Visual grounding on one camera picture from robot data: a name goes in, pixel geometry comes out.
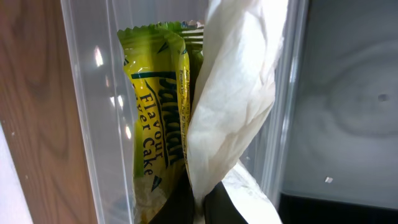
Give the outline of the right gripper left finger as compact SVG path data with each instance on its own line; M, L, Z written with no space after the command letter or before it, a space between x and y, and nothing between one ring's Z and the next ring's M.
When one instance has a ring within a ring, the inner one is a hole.
M195 213L192 188L183 174L171 196L149 224L193 224Z

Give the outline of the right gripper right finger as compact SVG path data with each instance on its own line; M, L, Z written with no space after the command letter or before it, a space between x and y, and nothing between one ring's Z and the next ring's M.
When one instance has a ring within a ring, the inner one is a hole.
M248 224L233 205L222 182L205 197L203 208L206 224Z

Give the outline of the green yellow snack wrapper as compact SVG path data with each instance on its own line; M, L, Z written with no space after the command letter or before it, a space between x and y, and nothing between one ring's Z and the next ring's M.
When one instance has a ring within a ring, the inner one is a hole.
M203 63L203 24L159 22L117 32L136 96L136 223L149 223L186 173L191 87Z

